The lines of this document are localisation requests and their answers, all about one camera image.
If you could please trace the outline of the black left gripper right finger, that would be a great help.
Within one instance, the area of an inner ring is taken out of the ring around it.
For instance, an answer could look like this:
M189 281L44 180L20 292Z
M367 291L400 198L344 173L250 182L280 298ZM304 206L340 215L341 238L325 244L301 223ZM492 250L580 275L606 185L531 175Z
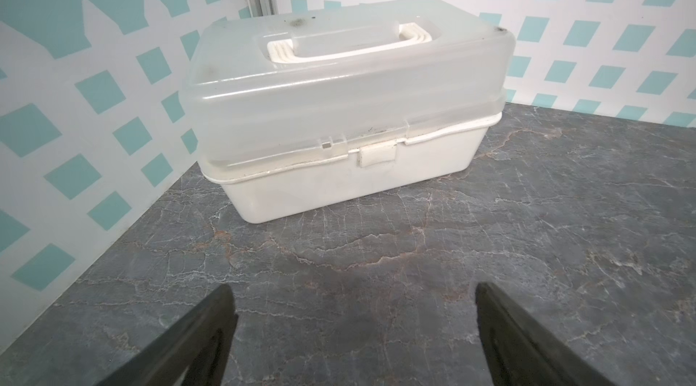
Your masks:
M500 287L477 284L478 334L496 385L611 385Z

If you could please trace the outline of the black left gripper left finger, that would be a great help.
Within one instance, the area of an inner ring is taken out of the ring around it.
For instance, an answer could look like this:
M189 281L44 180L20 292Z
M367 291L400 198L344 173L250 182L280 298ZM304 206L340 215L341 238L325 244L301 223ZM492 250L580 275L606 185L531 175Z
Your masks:
M219 385L239 315L228 284L218 286L101 385Z

